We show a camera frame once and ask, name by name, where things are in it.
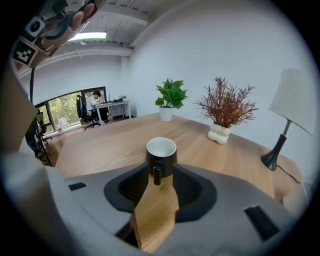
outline mug rim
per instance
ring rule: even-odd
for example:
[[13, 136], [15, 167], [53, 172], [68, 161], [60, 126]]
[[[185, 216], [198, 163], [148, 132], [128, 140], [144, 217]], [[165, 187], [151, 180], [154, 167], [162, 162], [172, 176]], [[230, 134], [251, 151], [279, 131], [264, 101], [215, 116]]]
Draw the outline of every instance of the mug rim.
[[[170, 153], [170, 154], [166, 154], [166, 155], [162, 155], [162, 156], [159, 156], [159, 155], [156, 155], [156, 154], [151, 153], [150, 150], [148, 149], [149, 143], [150, 143], [151, 141], [153, 141], [153, 140], [159, 140], [159, 139], [164, 139], [164, 140], [166, 140], [166, 141], [170, 141], [171, 143], [173, 143], [173, 145], [174, 145], [174, 151], [173, 151], [172, 153]], [[150, 139], [150, 140], [147, 142], [147, 144], [146, 144], [146, 150], [147, 150], [151, 155], [154, 155], [154, 156], [159, 157], [159, 158], [166, 158], [166, 157], [172, 156], [172, 155], [177, 151], [177, 145], [176, 145], [176, 143], [175, 143], [172, 139], [169, 139], [169, 138], [166, 138], [166, 137], [155, 137], [155, 138]]]

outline white vase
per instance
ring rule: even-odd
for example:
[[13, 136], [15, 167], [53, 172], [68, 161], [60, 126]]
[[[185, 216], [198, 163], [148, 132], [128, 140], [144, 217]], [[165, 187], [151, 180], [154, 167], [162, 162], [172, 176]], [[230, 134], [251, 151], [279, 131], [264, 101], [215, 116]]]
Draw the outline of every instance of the white vase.
[[170, 122], [172, 120], [172, 116], [174, 114], [173, 107], [159, 107], [159, 111], [161, 121]]
[[215, 142], [223, 145], [227, 142], [230, 132], [231, 132], [230, 128], [225, 128], [221, 125], [213, 123], [210, 126], [210, 131], [208, 132], [208, 137], [210, 140], [215, 141]]

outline person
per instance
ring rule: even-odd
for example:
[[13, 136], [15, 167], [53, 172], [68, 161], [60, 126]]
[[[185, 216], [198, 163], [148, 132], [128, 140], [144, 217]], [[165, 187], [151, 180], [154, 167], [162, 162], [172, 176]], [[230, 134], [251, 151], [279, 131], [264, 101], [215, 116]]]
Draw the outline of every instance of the person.
[[[103, 104], [104, 102], [101, 100], [101, 93], [98, 90], [95, 90], [92, 93], [92, 96], [89, 97], [89, 99], [86, 101], [86, 112], [88, 116], [93, 115], [93, 118], [98, 118], [98, 112], [97, 111], [92, 111], [96, 110], [96, 106]], [[99, 109], [101, 119], [103, 121], [108, 121], [108, 108], [101, 108]]]

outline black rectangular slot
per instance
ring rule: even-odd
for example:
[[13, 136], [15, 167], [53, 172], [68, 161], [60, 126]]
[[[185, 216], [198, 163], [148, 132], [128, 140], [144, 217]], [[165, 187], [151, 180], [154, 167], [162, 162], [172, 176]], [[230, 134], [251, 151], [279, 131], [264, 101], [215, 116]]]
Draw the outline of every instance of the black rectangular slot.
[[84, 187], [86, 187], [87, 185], [84, 184], [83, 182], [79, 182], [79, 183], [75, 183], [75, 184], [71, 184], [69, 185], [69, 189], [71, 191], [74, 191], [74, 190], [78, 190], [78, 189], [82, 189]]
[[258, 232], [262, 241], [266, 241], [279, 232], [279, 229], [258, 205], [244, 209], [249, 220]]

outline lampshade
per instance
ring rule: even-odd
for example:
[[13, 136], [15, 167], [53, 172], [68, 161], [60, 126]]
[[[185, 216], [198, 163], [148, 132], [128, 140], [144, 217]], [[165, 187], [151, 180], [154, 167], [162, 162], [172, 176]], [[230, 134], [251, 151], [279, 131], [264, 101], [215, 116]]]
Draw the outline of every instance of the lampshade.
[[269, 110], [312, 135], [315, 88], [299, 69], [285, 69]]

